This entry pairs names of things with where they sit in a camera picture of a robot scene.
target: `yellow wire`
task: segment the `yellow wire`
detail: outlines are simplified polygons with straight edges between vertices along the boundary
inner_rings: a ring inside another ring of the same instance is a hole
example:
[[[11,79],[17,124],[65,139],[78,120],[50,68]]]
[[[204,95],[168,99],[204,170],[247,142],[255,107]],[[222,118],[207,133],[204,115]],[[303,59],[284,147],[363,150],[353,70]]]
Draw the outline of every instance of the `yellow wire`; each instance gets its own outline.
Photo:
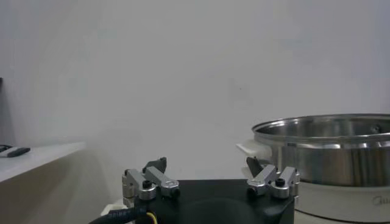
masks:
[[[146,215],[149,216],[153,220],[153,224],[157,224],[156,216],[153,213],[147,212]]]

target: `white shelf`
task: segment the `white shelf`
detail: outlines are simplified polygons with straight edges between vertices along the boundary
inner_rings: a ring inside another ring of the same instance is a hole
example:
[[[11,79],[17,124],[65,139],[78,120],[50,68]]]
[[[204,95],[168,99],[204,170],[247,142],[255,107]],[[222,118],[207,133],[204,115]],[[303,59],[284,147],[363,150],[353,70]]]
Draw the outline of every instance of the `white shelf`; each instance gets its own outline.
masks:
[[[31,151],[19,157],[0,158],[0,182],[79,150],[83,150],[84,148],[85,143],[82,142],[66,145],[52,145],[31,148]]]

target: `pot rim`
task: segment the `pot rim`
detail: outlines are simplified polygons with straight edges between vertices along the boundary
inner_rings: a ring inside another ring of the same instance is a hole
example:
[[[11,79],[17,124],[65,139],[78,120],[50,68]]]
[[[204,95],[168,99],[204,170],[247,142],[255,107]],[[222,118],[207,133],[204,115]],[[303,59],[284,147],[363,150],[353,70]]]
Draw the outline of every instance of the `pot rim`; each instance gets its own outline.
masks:
[[[269,127],[271,125],[280,125],[288,122],[295,122],[297,120],[313,120],[313,119],[323,119],[323,118],[338,118],[338,119],[383,119],[384,121],[390,121],[390,114],[375,114],[375,113],[356,113],[356,114],[323,114],[323,115],[314,115],[314,116],[301,116],[301,117],[290,117],[284,119],[276,119],[273,121],[263,122],[252,127],[252,131],[255,133],[255,139],[265,138],[272,141],[283,141],[288,143],[299,143],[299,142],[329,142],[329,143],[357,143],[357,142],[367,142],[367,141],[386,141],[385,145],[379,144],[379,147],[388,146],[390,141],[390,132],[371,134],[371,135],[355,135],[355,136],[287,136],[287,135],[272,135],[268,133],[260,132],[262,128]]]

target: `stainless steel pot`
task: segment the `stainless steel pot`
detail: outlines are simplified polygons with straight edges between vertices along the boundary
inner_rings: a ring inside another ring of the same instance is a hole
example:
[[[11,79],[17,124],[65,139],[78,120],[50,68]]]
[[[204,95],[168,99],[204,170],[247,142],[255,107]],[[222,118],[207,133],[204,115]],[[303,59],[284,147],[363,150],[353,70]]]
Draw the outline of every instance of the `stainless steel pot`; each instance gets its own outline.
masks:
[[[390,186],[390,114],[295,117],[253,127],[239,145],[279,169],[296,167],[307,183]]]

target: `white pot handle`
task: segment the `white pot handle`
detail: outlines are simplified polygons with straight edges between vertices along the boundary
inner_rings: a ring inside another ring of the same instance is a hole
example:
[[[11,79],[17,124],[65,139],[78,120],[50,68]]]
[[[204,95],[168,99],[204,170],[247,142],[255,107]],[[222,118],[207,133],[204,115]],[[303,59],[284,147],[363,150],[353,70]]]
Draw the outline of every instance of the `white pot handle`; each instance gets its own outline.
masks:
[[[237,144],[236,146],[249,157],[256,157],[257,159],[269,161],[272,156],[272,149],[269,145],[264,145],[253,139],[246,140],[244,143]]]

